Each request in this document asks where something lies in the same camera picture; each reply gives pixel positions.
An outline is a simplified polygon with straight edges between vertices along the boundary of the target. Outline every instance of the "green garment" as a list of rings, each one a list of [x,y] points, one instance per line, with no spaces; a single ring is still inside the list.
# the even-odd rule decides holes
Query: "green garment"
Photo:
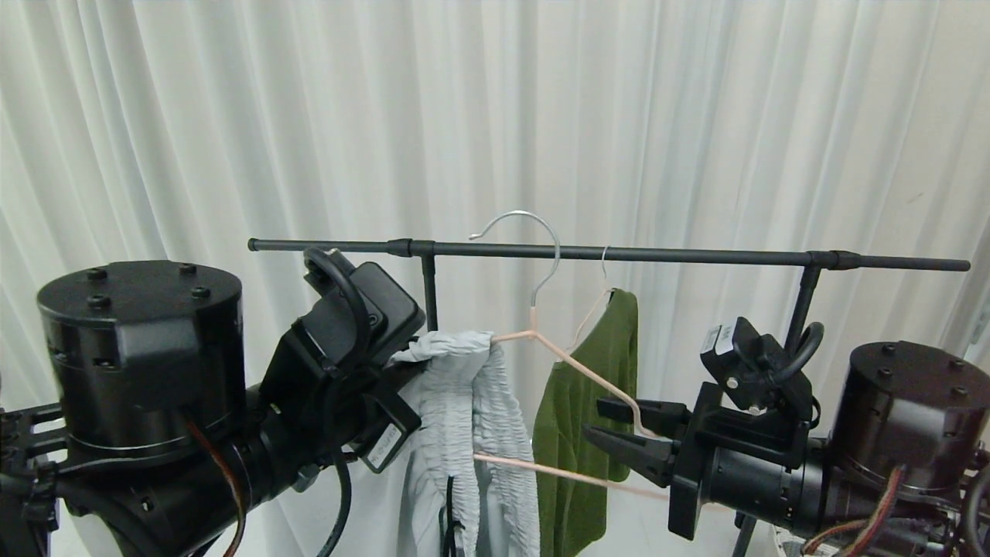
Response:
[[[598,324],[571,356],[635,398],[638,326],[636,296],[616,289]],[[598,416],[599,396],[612,395],[570,365],[553,365],[534,426],[533,454],[539,464],[613,482],[629,475],[629,468],[610,462],[581,435],[585,423],[632,432],[631,425]],[[537,489],[542,557],[573,557],[605,535],[605,488],[537,474]]]

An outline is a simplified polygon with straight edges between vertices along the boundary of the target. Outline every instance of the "hanger bar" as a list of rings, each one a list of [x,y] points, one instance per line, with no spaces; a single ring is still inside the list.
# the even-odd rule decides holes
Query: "hanger bar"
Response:
[[[403,238],[388,242],[331,242],[318,240],[260,240],[251,238],[247,248],[253,252],[296,251],[309,247],[342,252],[390,254],[398,257],[460,256],[483,258],[553,259],[553,246],[535,244],[475,244],[434,242]],[[605,246],[560,246],[560,258],[601,260]],[[774,265],[817,267],[842,271],[858,268],[910,269],[923,271],[969,271],[969,262],[956,259],[863,256],[845,251],[754,252],[742,250],[685,250],[664,248],[617,248],[609,246],[609,261],[657,263],[705,263],[723,265]]]

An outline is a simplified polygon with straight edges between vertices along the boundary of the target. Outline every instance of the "white curtain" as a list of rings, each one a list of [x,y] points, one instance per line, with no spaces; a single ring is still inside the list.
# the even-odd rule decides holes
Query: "white curtain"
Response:
[[[237,274],[259,381],[312,297],[298,254],[250,253],[252,236],[463,241],[525,208],[567,244],[976,261],[969,277],[823,274],[811,318],[827,340],[806,370],[823,434],[852,348],[961,354],[986,299],[988,3],[6,1],[0,26],[7,407],[57,397],[37,289],[117,260]],[[495,238],[547,241],[518,221]],[[415,260],[373,259],[422,299]],[[441,327],[520,329],[545,267],[440,259]],[[705,331],[745,315],[782,338],[799,275],[608,270],[640,298],[641,396],[685,402],[707,379]],[[597,263],[561,264],[541,295],[547,336],[566,344],[602,287]],[[551,359],[511,350],[532,419]],[[324,476],[253,512],[242,554],[315,554],[336,512]],[[661,502],[610,497],[583,555],[732,546],[728,512],[703,512],[689,543],[664,531]]]

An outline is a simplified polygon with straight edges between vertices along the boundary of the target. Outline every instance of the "curtain fold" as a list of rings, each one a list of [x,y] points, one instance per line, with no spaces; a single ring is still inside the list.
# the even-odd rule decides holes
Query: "curtain fold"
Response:
[[[968,276],[822,274],[810,318],[826,340],[806,369],[822,434],[855,346],[962,355],[988,295],[986,3],[8,1],[0,85],[9,407],[57,397],[38,288],[116,260],[238,275],[247,380],[260,381],[314,298],[298,254],[250,253],[251,236],[464,241],[525,208],[567,244],[974,260]],[[548,241],[515,220],[492,234]],[[418,262],[353,259],[422,300]],[[440,258],[442,328],[523,328],[546,268]],[[709,327],[744,315],[782,340],[800,274],[607,269],[640,300],[640,395],[684,402],[708,379]],[[604,286],[597,262],[563,262],[541,291],[544,333],[566,345]],[[971,354],[990,368],[990,351]],[[552,356],[521,344],[509,358],[532,419]],[[260,537],[242,554],[315,553],[337,493],[321,478],[253,512]],[[703,513],[689,543],[657,527],[662,505],[610,497],[608,533],[585,555],[732,545],[729,513]]]

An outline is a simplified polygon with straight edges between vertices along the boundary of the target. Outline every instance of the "sticker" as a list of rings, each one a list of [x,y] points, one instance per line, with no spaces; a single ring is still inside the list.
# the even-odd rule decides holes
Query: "sticker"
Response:
[[[719,340],[719,331],[722,330],[722,325],[716,325],[708,330],[708,334],[705,335],[705,342],[701,344],[701,353],[707,354],[715,348],[715,341]]]
[[[736,323],[723,325],[719,340],[715,343],[715,354],[722,356],[733,351],[733,333],[736,332]]]
[[[402,432],[394,423],[388,424],[385,431],[378,438],[371,451],[368,452],[367,461],[375,469],[380,469],[388,455],[392,454],[392,449],[402,440]]]

